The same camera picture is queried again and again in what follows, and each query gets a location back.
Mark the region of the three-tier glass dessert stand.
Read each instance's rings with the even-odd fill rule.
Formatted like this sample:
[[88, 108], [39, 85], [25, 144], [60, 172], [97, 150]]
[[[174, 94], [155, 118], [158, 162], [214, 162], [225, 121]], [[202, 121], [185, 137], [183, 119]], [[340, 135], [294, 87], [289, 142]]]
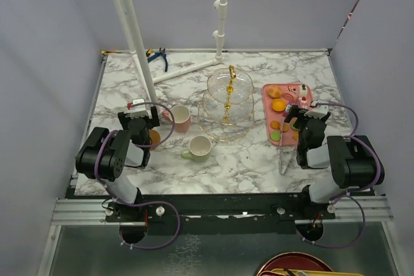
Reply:
[[230, 65], [214, 71], [199, 104], [197, 121], [212, 139], [240, 140], [254, 126], [254, 85], [243, 70]]

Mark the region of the pink-handled metal tongs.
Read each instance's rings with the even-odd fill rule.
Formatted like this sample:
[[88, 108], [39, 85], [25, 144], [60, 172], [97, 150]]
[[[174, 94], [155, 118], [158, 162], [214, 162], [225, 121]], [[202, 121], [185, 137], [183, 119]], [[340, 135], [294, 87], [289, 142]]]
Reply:
[[280, 127], [281, 139], [279, 141], [279, 174], [284, 175], [289, 168], [290, 162], [292, 161], [296, 153], [296, 145], [285, 145], [285, 140], [291, 136], [288, 132], [283, 132], [283, 124]]

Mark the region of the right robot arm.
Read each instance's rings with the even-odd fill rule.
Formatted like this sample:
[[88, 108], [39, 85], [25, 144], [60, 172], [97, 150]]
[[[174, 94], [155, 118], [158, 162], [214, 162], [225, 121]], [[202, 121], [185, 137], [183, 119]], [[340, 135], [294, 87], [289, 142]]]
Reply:
[[[352, 112], [355, 124], [347, 136], [326, 136], [329, 107], [341, 107]], [[290, 104], [285, 109], [285, 123], [295, 119], [298, 130], [296, 161], [302, 169], [330, 168], [331, 174], [305, 187], [309, 196], [297, 203], [303, 218], [312, 218], [320, 212], [320, 204], [335, 204], [342, 197], [369, 190], [385, 178], [384, 166], [368, 137], [357, 135], [359, 119], [356, 111], [340, 103], [314, 101], [310, 109]]]

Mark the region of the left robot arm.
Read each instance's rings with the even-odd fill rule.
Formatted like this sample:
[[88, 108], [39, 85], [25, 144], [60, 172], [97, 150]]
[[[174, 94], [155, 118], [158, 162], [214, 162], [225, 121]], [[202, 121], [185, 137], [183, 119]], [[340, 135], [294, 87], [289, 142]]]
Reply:
[[78, 173], [98, 181], [120, 204], [120, 212], [130, 221], [143, 212], [142, 195], [128, 179], [124, 167], [145, 168], [154, 144], [150, 130], [160, 125], [157, 108], [144, 106], [119, 112], [122, 128], [110, 131], [95, 127], [76, 156]]

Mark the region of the toy pink swirl roll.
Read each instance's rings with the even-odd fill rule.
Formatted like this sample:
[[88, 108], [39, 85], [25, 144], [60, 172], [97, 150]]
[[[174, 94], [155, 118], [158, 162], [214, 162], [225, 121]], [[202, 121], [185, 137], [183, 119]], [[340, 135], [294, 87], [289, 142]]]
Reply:
[[289, 103], [289, 102], [294, 103], [294, 102], [297, 100], [296, 96], [295, 96], [294, 94], [291, 94], [290, 92], [285, 92], [285, 93], [283, 93], [282, 97], [283, 97], [283, 99], [285, 99], [288, 103]]

